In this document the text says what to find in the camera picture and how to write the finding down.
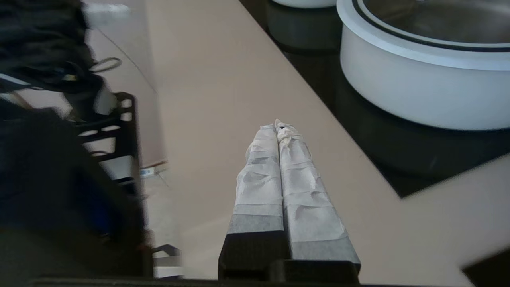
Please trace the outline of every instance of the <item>white bowl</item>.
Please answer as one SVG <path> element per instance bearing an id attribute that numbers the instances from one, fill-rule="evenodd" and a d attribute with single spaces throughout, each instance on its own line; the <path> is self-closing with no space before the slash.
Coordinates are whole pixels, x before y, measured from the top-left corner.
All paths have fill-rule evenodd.
<path id="1" fill-rule="evenodd" d="M 337 0 L 273 0 L 278 4 L 294 8 L 324 8 L 332 7 Z"/>

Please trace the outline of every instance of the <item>white pot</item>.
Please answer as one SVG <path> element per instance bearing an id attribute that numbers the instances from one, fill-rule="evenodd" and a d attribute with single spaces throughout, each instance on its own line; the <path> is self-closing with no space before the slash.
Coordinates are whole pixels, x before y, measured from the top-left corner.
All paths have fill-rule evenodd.
<path id="1" fill-rule="evenodd" d="M 282 4 L 294 8 L 324 8 L 332 7 L 337 0 L 273 0 L 278 4 Z"/>
<path id="2" fill-rule="evenodd" d="M 510 53 L 414 43 L 366 22 L 338 0 L 342 70 L 374 105 L 417 123 L 457 130 L 510 127 Z"/>

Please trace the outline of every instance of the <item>paper towel wrapping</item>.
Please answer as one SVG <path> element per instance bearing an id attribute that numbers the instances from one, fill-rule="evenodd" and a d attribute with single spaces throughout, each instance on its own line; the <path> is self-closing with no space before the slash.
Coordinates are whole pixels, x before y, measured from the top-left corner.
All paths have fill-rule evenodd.
<path id="1" fill-rule="evenodd" d="M 331 204 L 303 137 L 276 120 L 284 217 L 292 259 L 360 260 Z"/>
<path id="2" fill-rule="evenodd" d="M 237 177 L 236 203 L 229 233 L 284 229 L 282 181 L 274 125 L 260 128 L 246 151 Z"/>

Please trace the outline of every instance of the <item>glossy black surface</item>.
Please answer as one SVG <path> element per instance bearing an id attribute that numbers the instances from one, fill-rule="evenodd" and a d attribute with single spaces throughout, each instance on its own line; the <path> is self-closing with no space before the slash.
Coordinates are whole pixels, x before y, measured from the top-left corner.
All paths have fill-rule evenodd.
<path id="1" fill-rule="evenodd" d="M 510 152 L 510 130 L 453 131 L 415 124 L 366 101 L 340 65 L 335 7 L 296 9 L 239 0 L 403 198 Z"/>

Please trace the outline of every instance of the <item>pot rim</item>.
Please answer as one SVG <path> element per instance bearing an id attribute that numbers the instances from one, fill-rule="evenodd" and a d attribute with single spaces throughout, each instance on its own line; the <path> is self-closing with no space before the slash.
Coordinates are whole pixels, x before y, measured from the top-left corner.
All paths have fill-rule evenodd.
<path id="1" fill-rule="evenodd" d="M 356 10 L 353 0 L 337 0 L 337 10 L 345 27 L 392 54 L 445 67 L 510 71 L 510 52 L 461 51 L 409 41 L 369 23 Z"/>
<path id="2" fill-rule="evenodd" d="M 430 37 L 424 37 L 417 34 L 407 32 L 392 26 L 377 16 L 375 16 L 370 10 L 368 10 L 363 0 L 352 0 L 354 7 L 358 11 L 361 17 L 371 22 L 373 25 L 378 26 L 380 29 L 386 32 L 417 43 L 423 43 L 425 45 L 432 45 L 437 47 L 443 47 L 446 49 L 463 50 L 463 51 L 474 51 L 474 52 L 510 52 L 510 43 L 468 43 L 468 42 L 456 42 L 440 40 Z"/>

